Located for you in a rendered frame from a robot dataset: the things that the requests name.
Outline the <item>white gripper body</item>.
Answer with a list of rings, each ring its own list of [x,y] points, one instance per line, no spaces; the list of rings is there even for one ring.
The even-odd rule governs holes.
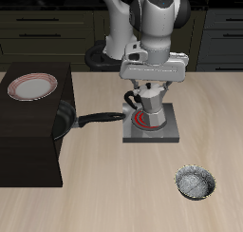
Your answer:
[[[169,59],[160,65],[123,60],[120,77],[129,80],[182,82],[189,57],[185,53],[171,52]]]

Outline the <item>silver moka pot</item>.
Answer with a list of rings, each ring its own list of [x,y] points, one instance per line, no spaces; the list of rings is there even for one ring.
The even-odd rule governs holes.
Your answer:
[[[143,130],[156,130],[165,126],[166,117],[162,99],[167,90],[165,84],[160,86],[146,83],[124,94],[125,102],[135,110],[131,119],[136,127]]]

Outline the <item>dark grey stove plate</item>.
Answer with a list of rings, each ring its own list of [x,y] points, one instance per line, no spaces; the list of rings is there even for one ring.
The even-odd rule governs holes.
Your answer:
[[[141,128],[143,119],[141,115],[141,104],[138,109],[133,109],[127,103],[122,104],[122,112],[125,119],[122,121],[122,141],[124,143],[178,143],[179,133],[177,120],[172,103],[163,105],[166,117],[166,125],[163,128]]]

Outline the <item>black frying pan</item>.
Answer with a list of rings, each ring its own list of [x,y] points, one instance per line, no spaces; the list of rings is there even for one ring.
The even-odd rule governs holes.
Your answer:
[[[52,136],[57,141],[63,138],[71,128],[84,127],[86,124],[96,122],[114,122],[124,118],[125,115],[119,112],[100,112],[77,116],[75,108],[61,100],[52,128]]]

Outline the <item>dark kitchen cupboards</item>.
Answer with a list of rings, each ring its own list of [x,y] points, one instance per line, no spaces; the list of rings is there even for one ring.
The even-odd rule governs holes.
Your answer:
[[[69,62],[88,71],[85,53],[110,34],[103,0],[0,0],[0,71],[13,62]],[[191,12],[171,35],[189,71],[243,70],[243,9]]]

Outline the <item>grey speckled bowl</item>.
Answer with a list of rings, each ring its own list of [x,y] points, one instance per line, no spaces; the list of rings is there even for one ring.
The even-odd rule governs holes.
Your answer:
[[[210,197],[216,188],[215,177],[207,169],[195,164],[181,167],[174,181],[180,194],[192,201]]]

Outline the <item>white plate with red rim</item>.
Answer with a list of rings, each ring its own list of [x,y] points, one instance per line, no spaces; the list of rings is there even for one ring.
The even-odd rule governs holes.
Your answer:
[[[58,86],[57,79],[47,73],[30,73],[13,80],[8,95],[17,101],[35,101],[47,97]]]

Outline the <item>dark wooden cabinet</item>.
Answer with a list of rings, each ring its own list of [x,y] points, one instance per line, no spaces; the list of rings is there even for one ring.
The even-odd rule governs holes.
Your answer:
[[[58,86],[47,97],[30,102],[9,97],[8,86],[33,72],[54,76]],[[52,136],[59,102],[74,105],[70,63],[19,62],[0,82],[0,187],[61,187],[62,142]]]

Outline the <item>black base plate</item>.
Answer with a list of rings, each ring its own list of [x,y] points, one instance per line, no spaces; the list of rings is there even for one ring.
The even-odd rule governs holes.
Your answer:
[[[93,72],[119,72],[122,61],[107,56],[103,52],[105,46],[104,40],[96,41],[94,46],[85,53],[85,63]]]

